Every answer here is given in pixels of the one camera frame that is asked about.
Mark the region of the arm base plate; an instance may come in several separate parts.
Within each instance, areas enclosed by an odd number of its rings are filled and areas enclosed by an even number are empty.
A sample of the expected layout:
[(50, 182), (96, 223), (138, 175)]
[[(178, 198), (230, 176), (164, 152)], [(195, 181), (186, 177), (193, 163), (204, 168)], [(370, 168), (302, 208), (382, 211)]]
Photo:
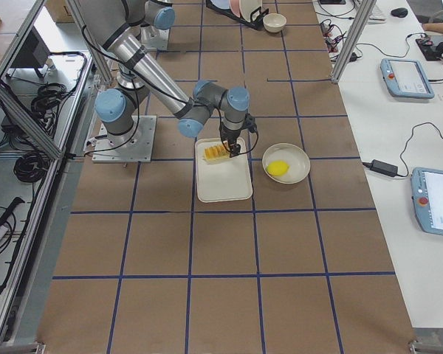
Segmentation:
[(94, 163), (149, 163), (152, 157), (156, 116), (133, 115), (134, 126), (131, 131), (120, 136), (108, 133), (105, 125), (100, 125), (100, 135), (95, 145), (96, 153), (92, 154)]
[(166, 51), (170, 30), (157, 29), (153, 26), (140, 27), (141, 43), (148, 51)]

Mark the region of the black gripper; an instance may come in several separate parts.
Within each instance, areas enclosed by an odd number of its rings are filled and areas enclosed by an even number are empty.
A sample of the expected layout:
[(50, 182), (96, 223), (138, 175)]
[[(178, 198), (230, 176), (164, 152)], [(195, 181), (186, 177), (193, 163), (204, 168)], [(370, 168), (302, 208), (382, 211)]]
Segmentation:
[(237, 139), (240, 136), (240, 130), (232, 130), (225, 125), (220, 125), (219, 133), (224, 149), (230, 151), (230, 158), (239, 156), (241, 153), (241, 146), (237, 143)]

